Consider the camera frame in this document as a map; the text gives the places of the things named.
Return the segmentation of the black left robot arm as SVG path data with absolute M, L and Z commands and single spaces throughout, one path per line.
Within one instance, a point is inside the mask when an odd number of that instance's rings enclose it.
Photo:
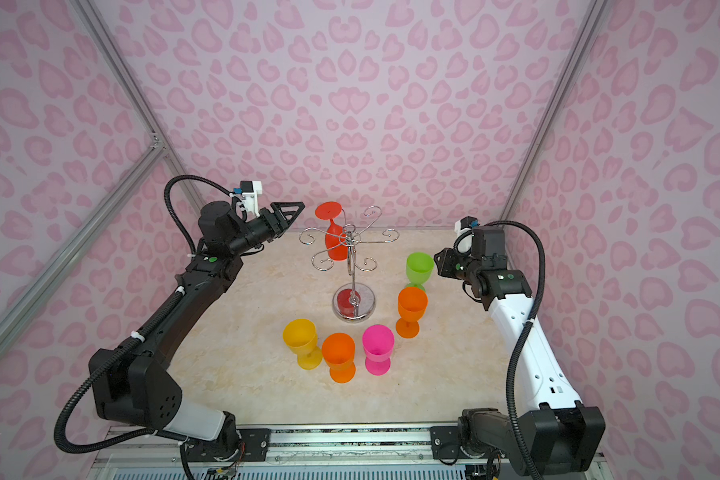
M 89 362 L 91 371 L 103 371 L 92 384 L 101 418 L 187 438 L 223 457 L 237 451 L 234 416 L 187 399 L 168 368 L 200 317 L 233 284 L 244 255 L 281 237 L 304 208 L 301 202 L 274 202 L 252 218 L 239 216 L 232 202 L 202 208 L 201 240 L 177 276 L 176 290 L 135 336 L 115 349 L 99 350 Z

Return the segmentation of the red plastic wine glass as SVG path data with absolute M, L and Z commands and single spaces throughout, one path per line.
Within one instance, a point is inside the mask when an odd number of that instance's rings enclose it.
M 334 261 L 345 261 L 348 258 L 348 246 L 345 241 L 344 230 L 336 222 L 336 219 L 342 213 L 343 207 L 336 201 L 322 203 L 315 210 L 318 219 L 329 222 L 324 241 L 328 256 Z

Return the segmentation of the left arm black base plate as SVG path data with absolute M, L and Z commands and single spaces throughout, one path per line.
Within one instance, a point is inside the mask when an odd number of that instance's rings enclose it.
M 186 458 L 190 463 L 263 462 L 266 460 L 272 430 L 242 428 L 233 433 L 222 433 L 220 440 L 190 442 Z

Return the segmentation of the yellow plastic wine glass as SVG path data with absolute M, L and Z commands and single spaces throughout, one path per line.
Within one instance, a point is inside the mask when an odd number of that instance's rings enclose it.
M 289 322 L 283 330 L 283 341 L 297 356 L 298 365 L 304 370 L 313 370 L 322 362 L 318 347 L 318 333 L 315 324 L 308 319 Z

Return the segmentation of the green plastic wine glass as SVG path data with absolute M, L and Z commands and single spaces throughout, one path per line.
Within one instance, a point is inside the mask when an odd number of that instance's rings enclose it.
M 406 259 L 408 286 L 425 291 L 425 284 L 429 280 L 434 268 L 435 263 L 431 255 L 425 252 L 411 253 Z

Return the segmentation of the pink plastic wine glass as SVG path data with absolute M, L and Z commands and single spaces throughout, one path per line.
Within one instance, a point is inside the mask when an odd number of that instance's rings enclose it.
M 391 355 L 395 347 L 393 332 L 384 325 L 368 327 L 362 335 L 365 367 L 374 376 L 385 375 L 391 368 Z

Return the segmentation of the orange wine glass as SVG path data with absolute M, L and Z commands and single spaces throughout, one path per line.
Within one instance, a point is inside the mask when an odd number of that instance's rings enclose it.
M 324 340 L 321 353 L 334 382 L 344 384 L 354 378 L 355 342 L 351 336 L 346 333 L 331 334 Z
M 405 339 L 416 337 L 420 331 L 419 321 L 428 306 L 426 293 L 417 287 L 404 288 L 398 295 L 399 319 L 395 329 Z

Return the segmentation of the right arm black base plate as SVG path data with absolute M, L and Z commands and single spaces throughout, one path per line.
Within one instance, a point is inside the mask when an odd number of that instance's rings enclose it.
M 429 429 L 432 457 L 445 465 L 459 461 L 488 460 L 516 452 L 514 436 L 498 429 L 467 425 L 435 426 Z

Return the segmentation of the orange back wine glass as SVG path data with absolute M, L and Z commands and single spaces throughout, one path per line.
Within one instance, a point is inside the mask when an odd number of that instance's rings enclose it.
M 324 340 L 321 353 L 334 382 L 344 384 L 354 378 L 355 342 L 351 336 L 346 333 L 331 334 Z

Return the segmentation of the orange front wine glass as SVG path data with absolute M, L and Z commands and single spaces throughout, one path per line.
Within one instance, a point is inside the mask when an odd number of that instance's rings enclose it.
M 417 287 L 404 288 L 398 295 L 399 319 L 395 329 L 405 339 L 416 337 L 420 331 L 419 321 L 428 306 L 426 293 Z

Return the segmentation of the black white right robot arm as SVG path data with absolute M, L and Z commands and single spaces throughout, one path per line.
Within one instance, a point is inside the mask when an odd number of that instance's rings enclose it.
M 509 266 L 505 229 L 525 232 L 536 247 L 537 285 Z M 465 409 L 458 418 L 454 452 L 487 461 L 486 476 L 497 478 L 508 460 L 520 476 L 583 473 L 590 468 L 605 433 L 600 409 L 583 403 L 538 325 L 546 291 L 546 254 L 529 226 L 498 220 L 485 225 L 465 217 L 455 226 L 450 248 L 434 255 L 439 276 L 461 282 L 497 325 L 509 352 L 505 411 Z

